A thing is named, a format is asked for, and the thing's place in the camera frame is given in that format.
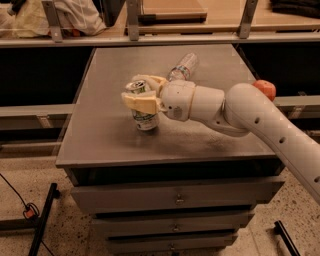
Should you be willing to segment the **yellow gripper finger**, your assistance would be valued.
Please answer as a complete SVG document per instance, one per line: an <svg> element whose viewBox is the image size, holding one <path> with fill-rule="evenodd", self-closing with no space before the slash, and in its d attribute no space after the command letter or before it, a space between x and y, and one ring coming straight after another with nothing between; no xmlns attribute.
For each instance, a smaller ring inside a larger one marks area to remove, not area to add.
<svg viewBox="0 0 320 256"><path fill-rule="evenodd" d="M157 114L159 112L159 100L155 91L140 94L123 92L121 97L123 103L131 110L146 114Z"/></svg>
<svg viewBox="0 0 320 256"><path fill-rule="evenodd" d="M132 77L132 81L138 80L146 81L150 89L157 94L159 94L162 88L168 83L166 78L160 76L138 74Z"/></svg>

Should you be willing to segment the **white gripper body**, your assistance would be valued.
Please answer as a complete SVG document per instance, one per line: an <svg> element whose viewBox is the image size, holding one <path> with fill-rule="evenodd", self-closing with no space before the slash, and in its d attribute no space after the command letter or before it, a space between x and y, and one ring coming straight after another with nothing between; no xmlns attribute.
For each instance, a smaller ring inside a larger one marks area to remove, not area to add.
<svg viewBox="0 0 320 256"><path fill-rule="evenodd" d="M187 121L195 89L196 85L190 81L174 80L167 83L160 94L164 114L172 120Z"/></svg>

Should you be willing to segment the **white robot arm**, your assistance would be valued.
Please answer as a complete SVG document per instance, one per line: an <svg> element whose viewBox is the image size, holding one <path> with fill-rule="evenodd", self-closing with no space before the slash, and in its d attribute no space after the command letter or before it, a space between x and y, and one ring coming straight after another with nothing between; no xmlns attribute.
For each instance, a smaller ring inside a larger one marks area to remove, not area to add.
<svg viewBox="0 0 320 256"><path fill-rule="evenodd" d="M191 81L137 75L121 97L127 108L138 112L162 112L181 122L193 120L233 137L253 133L320 204L320 144L292 124L255 86L238 83L224 92Z"/></svg>

